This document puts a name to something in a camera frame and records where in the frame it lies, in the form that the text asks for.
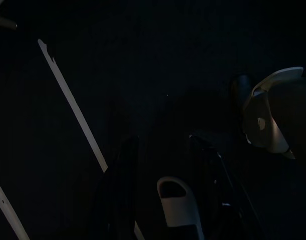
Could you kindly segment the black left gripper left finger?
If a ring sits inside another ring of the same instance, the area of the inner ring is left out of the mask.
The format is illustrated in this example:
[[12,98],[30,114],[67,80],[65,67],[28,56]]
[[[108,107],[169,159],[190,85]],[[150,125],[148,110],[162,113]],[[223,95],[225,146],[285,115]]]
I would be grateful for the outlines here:
[[91,211],[91,239],[134,240],[139,138],[125,140],[98,184]]

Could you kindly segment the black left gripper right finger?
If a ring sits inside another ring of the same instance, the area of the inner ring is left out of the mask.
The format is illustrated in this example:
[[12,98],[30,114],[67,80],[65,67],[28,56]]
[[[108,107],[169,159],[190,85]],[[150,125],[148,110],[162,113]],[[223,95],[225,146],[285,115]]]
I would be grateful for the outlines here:
[[206,139],[191,135],[189,154],[197,184],[194,190],[207,240],[261,240],[263,229],[240,181],[219,151]]

